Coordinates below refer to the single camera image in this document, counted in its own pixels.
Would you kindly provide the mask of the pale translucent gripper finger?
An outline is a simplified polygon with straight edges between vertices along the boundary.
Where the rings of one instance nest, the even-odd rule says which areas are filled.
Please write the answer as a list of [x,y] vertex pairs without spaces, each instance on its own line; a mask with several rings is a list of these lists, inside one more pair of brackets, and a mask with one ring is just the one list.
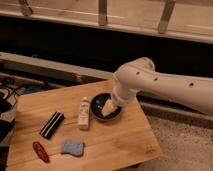
[[110,115],[113,111],[115,111],[116,109],[117,107],[113,104],[112,100],[108,99],[101,110],[102,116],[106,117]]

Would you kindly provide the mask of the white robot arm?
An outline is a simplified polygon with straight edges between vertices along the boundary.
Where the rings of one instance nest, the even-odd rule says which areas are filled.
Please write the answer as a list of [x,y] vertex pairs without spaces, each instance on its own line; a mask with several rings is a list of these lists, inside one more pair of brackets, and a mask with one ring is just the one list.
[[126,106],[138,92],[146,92],[213,115],[213,78],[181,76],[155,71],[153,61],[142,57],[121,65],[113,74],[111,99],[101,112],[104,117]]

